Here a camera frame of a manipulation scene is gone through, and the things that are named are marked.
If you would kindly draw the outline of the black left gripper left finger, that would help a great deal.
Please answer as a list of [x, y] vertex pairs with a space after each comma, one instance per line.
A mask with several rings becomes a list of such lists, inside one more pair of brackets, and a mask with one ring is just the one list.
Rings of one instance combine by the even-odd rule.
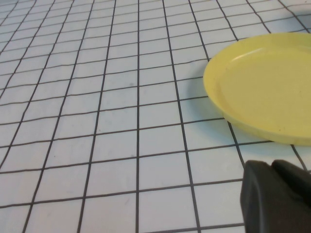
[[263, 161], [245, 163], [240, 203], [247, 233], [309, 233], [311, 206]]

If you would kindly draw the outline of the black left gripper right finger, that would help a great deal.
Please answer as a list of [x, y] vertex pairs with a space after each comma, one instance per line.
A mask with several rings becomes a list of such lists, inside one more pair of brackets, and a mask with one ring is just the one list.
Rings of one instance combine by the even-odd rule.
[[308, 206], [311, 205], [311, 175], [307, 171], [285, 160], [274, 160], [272, 168], [291, 190], [301, 196]]

